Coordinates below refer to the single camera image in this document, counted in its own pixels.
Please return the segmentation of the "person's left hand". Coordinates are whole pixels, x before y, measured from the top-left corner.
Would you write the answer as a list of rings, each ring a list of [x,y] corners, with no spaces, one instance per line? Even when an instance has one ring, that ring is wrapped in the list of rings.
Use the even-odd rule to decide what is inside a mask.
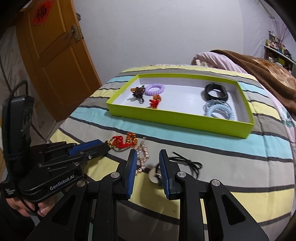
[[[22,216],[25,217],[29,217],[29,212],[33,212],[36,207],[33,203],[27,200],[22,201],[19,198],[7,198],[6,201],[12,209],[18,211],[20,214],[22,214]],[[49,199],[38,203],[37,207],[39,210],[37,211],[37,214],[41,217],[46,216],[55,204],[55,197],[50,197]]]

